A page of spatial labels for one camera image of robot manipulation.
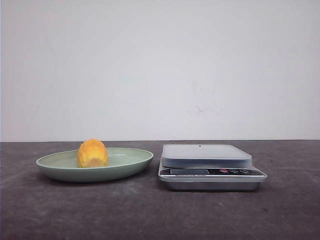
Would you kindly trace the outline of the yellow corn cob piece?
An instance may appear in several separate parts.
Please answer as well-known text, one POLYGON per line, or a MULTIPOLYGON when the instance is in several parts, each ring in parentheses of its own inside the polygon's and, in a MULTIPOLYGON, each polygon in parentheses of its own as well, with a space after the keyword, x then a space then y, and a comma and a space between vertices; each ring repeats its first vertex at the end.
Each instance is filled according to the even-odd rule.
POLYGON ((106 167, 109 164, 108 150, 98 139, 84 141, 77 153, 80 168, 106 167))

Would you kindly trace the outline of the silver digital kitchen scale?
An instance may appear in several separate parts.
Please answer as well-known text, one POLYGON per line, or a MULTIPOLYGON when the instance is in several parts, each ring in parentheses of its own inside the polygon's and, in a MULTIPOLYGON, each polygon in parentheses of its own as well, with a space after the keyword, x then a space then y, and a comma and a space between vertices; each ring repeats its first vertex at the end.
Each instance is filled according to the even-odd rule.
POLYGON ((230 144, 165 144, 158 177, 177 191, 254 191, 268 178, 230 144))

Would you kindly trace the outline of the green shallow plate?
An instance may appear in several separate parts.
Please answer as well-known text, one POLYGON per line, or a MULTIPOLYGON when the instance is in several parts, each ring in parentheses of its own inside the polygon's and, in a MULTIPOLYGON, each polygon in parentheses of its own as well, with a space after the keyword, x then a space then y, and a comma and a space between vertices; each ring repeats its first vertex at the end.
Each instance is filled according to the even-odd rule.
POLYGON ((140 173, 148 167, 154 158, 150 151, 137 148, 109 147, 107 164, 94 164, 81 167, 78 163, 78 151, 70 150, 43 156, 36 165, 45 176, 63 182, 95 183, 127 178, 140 173))

